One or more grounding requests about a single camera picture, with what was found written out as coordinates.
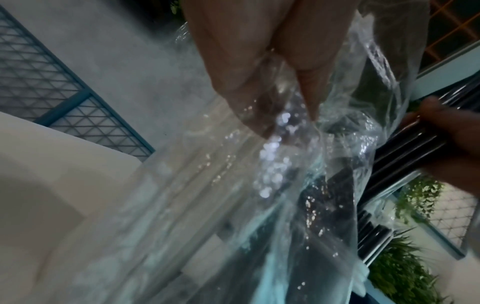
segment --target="blue metal frame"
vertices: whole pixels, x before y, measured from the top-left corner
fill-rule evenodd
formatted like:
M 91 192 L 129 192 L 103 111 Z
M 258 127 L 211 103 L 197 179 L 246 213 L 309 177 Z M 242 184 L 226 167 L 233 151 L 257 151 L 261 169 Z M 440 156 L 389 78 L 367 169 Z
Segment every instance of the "blue metal frame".
M 143 139 L 114 109 L 112 109 L 97 93 L 95 93 L 85 82 L 83 82 L 74 72 L 72 72 L 62 61 L 60 61 L 52 52 L 50 52 L 43 43 L 41 43 L 30 31 L 28 31 L 15 17 L 13 17 L 3 6 L 0 5 L 0 12 L 7 16 L 15 26 L 22 30 L 25 35 L 30 38 L 35 44 L 37 44 L 42 51 L 50 56 L 54 63 L 63 69 L 69 76 L 73 78 L 80 86 L 82 90 L 64 100 L 58 106 L 50 110 L 48 113 L 37 118 L 34 122 L 43 126 L 50 126 L 52 123 L 62 118 L 66 113 L 73 110 L 80 105 L 83 101 L 86 101 L 90 97 L 94 97 L 103 107 L 105 107 L 111 115 L 117 119 L 129 132 L 132 133 L 151 153 L 155 152 L 155 149 Z

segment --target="transparent plastic packaging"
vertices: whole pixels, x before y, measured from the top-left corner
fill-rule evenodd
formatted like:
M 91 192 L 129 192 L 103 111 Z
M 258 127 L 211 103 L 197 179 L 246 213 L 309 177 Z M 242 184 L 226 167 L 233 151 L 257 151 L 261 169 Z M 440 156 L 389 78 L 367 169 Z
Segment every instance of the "transparent plastic packaging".
M 315 123 L 295 72 L 271 53 L 265 94 L 284 105 L 272 135 L 217 98 L 64 241 L 22 303 L 336 304 L 365 293 L 356 203 L 405 113 L 428 15 L 426 0 L 362 2 Z

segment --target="clear plastic wrap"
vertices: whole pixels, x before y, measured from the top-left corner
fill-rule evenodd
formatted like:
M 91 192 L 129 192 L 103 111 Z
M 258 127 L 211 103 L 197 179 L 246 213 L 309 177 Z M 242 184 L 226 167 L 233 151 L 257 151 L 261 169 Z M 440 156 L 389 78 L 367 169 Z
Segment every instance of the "clear plastic wrap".
M 316 123 L 295 72 L 267 56 L 265 92 L 285 105 L 273 134 L 217 98 L 64 241 L 23 303 L 336 304 L 364 293 L 356 203 L 406 110 L 427 22 L 426 0 L 362 2 Z

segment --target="gray floor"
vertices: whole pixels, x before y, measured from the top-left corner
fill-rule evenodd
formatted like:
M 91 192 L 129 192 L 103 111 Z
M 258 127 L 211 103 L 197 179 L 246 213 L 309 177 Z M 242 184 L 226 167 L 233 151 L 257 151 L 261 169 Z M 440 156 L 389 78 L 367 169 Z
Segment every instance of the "gray floor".
M 215 96 L 192 43 L 152 32 L 121 0 L 0 0 L 154 148 Z

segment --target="person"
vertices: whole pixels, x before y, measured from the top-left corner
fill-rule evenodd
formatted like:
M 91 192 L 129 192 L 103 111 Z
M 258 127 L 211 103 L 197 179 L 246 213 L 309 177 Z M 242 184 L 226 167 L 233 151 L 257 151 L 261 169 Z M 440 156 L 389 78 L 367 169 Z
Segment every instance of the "person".
M 294 68 L 310 117 L 323 90 L 360 0 L 182 0 L 189 30 L 214 89 L 234 112 L 253 106 L 243 122 L 268 136 L 279 112 L 261 96 L 260 73 L 267 50 Z M 256 100 L 254 104 L 246 101 Z M 415 114 L 449 134 L 456 155 L 424 170 L 480 197 L 480 115 L 442 106 L 427 98 Z

